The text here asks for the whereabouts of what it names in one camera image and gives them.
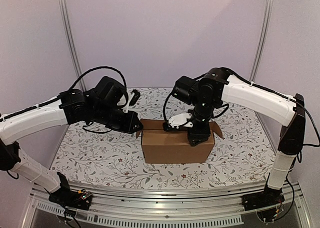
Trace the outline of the brown cardboard paper box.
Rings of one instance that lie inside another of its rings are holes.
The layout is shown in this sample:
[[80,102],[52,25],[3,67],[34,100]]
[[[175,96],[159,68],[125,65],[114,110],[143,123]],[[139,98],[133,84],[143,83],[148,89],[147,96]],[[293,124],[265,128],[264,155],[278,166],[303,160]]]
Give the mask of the brown cardboard paper box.
[[207,141],[192,147],[187,131],[166,132],[163,120],[141,119],[143,130],[141,148],[147,164],[194,164],[204,163],[215,145],[215,135],[222,138],[223,133],[216,122],[210,122],[210,137]]

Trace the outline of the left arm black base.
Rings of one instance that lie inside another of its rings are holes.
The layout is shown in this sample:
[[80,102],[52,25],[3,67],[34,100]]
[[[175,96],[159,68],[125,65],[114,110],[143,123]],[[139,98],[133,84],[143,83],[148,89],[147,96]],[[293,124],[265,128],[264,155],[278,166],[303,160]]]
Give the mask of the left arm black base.
[[63,208],[72,207],[80,210],[88,211],[93,199],[93,194],[85,189],[72,191],[70,189],[67,178],[62,173],[57,173],[60,178],[60,188],[53,192],[49,192],[49,201],[56,203]]

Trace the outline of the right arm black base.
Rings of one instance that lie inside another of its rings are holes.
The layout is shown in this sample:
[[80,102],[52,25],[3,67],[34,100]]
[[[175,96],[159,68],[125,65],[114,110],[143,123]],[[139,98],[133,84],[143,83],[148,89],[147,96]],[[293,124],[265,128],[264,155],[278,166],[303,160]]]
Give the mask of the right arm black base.
[[285,201],[285,198],[282,193],[282,188],[275,190],[265,185],[261,192],[243,195],[241,200],[244,210],[251,211],[280,204]]

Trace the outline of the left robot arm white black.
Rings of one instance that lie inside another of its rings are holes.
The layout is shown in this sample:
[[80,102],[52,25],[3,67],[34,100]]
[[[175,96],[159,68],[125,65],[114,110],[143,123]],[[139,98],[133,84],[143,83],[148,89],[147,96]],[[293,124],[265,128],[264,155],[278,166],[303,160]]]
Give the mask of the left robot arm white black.
[[70,88],[44,103],[1,116],[0,169],[25,177],[55,195],[63,205],[70,205],[75,198],[65,176],[32,159],[20,148],[18,140],[77,122],[99,123],[110,131],[133,134],[143,129],[138,114],[129,110],[139,97],[137,90],[128,91],[125,85],[104,76],[89,91]]

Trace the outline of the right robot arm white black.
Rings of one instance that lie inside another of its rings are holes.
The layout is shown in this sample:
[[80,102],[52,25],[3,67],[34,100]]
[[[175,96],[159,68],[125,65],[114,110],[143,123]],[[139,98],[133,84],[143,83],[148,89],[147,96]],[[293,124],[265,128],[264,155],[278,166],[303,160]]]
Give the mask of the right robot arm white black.
[[281,134],[271,172],[264,191],[258,201],[269,206],[278,198],[286,176],[289,174],[297,155],[305,146],[307,110],[304,98],[284,95],[266,87],[249,82],[229,68],[212,68],[200,78],[182,76],[173,87],[171,95],[193,110],[170,117],[169,127],[187,128],[187,138],[196,146],[209,138],[209,121],[214,110],[224,104],[237,104],[268,116],[281,124]]

